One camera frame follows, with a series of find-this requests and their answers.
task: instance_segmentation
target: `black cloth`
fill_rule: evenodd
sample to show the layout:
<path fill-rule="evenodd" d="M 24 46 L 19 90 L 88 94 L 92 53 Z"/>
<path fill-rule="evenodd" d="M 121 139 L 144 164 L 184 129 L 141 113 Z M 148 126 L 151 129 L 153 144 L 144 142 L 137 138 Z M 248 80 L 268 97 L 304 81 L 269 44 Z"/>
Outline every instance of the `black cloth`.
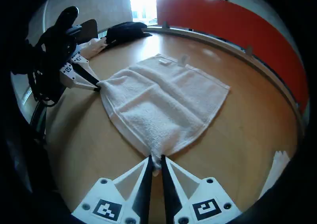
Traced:
<path fill-rule="evenodd" d="M 142 31 L 143 28 L 147 28 L 147 25 L 141 22 L 124 22 L 124 23 L 112 26 L 107 31 L 106 43 L 109 46 L 112 43 L 115 43 L 115 45 L 118 45 L 125 42 L 133 41 L 138 38 L 152 36 L 151 34 L 143 33 Z"/>

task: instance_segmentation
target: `white object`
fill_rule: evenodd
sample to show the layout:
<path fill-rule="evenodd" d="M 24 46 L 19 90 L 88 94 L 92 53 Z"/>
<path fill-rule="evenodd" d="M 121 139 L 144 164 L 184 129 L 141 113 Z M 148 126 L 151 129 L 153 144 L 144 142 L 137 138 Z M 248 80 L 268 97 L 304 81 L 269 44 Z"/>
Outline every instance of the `white object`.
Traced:
<path fill-rule="evenodd" d="M 80 44 L 79 46 L 80 54 L 86 59 L 91 59 L 107 46 L 106 38 L 93 38 L 89 42 Z"/>
<path fill-rule="evenodd" d="M 83 69 L 85 69 L 88 73 L 90 73 L 94 78 L 99 80 L 97 75 L 94 73 L 94 71 L 89 66 L 89 61 L 84 58 L 82 55 L 77 53 L 74 55 L 71 60 L 72 63 L 77 63 L 80 65 Z M 66 63 L 60 70 L 59 70 L 59 80 L 60 82 L 66 86 L 67 88 L 81 88 L 81 89 L 88 89 L 88 90 L 94 90 L 97 87 L 94 86 L 92 83 L 84 79 L 81 75 L 78 75 L 71 64 Z"/>
<path fill-rule="evenodd" d="M 172 155 L 201 135 L 229 91 L 207 73 L 160 54 L 97 85 L 111 121 L 144 156 L 152 155 L 156 168 L 162 154 Z"/>
<path fill-rule="evenodd" d="M 130 218 L 135 220 L 135 224 L 140 223 L 133 208 L 136 201 L 142 202 L 136 200 L 137 192 L 148 165 L 149 158 L 146 158 L 113 181 L 100 178 L 72 215 L 87 224 L 129 223 L 126 220 Z"/>
<path fill-rule="evenodd" d="M 222 224 L 241 214 L 215 178 L 199 179 L 170 159 L 165 159 L 182 205 L 174 216 L 174 223 L 186 217 L 188 223 Z"/>
<path fill-rule="evenodd" d="M 259 198 L 261 198 L 266 193 L 266 191 L 268 191 L 275 184 L 289 161 L 290 158 L 288 157 L 286 151 L 275 152 L 272 168 L 269 172 L 269 175 L 267 176 Z"/>

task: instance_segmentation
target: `wooden table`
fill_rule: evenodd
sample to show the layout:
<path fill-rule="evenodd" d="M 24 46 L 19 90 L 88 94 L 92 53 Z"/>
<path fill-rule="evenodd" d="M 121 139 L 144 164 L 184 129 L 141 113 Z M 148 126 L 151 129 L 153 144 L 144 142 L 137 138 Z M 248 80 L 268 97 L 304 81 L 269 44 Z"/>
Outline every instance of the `wooden table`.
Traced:
<path fill-rule="evenodd" d="M 192 145 L 170 156 L 199 178 L 215 177 L 241 211 L 259 197 L 276 150 L 292 157 L 295 115 L 280 92 L 239 59 L 205 44 L 153 34 L 115 47 L 90 61 L 101 80 L 161 53 L 188 54 L 189 64 L 231 86 L 209 128 Z M 48 152 L 55 180 L 73 211 L 100 177 L 115 179 L 144 157 L 110 122 L 98 93 L 67 89 L 48 110 Z M 153 177 L 150 223 L 164 223 L 162 177 Z"/>

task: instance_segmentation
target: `orange partition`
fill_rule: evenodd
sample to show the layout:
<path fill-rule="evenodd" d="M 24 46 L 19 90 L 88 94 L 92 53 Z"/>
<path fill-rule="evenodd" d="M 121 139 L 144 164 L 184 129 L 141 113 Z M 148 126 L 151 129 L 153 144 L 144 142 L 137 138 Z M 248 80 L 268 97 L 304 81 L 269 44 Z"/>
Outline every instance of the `orange partition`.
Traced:
<path fill-rule="evenodd" d="M 224 38 L 265 62 L 288 86 L 303 113 L 308 101 L 305 70 L 283 35 L 257 14 L 224 0 L 157 0 L 158 24 Z"/>

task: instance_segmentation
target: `screw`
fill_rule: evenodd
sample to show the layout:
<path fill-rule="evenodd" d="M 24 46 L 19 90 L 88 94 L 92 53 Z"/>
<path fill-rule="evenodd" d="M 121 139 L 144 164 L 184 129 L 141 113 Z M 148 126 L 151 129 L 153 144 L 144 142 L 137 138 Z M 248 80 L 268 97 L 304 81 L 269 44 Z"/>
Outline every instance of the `screw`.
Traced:
<path fill-rule="evenodd" d="M 136 220 L 131 217 L 128 217 L 126 219 L 126 224 L 136 224 Z"/>
<path fill-rule="evenodd" d="M 90 209 L 90 205 L 88 204 L 88 203 L 84 203 L 83 205 L 82 205 L 82 209 L 84 209 L 84 210 L 89 210 Z"/>
<path fill-rule="evenodd" d="M 231 203 L 225 203 L 225 205 L 223 205 L 224 209 L 230 209 L 231 208 Z"/>
<path fill-rule="evenodd" d="M 181 217 L 180 219 L 178 219 L 178 223 L 179 224 L 187 224 L 187 223 L 189 223 L 189 220 L 187 217 Z"/>

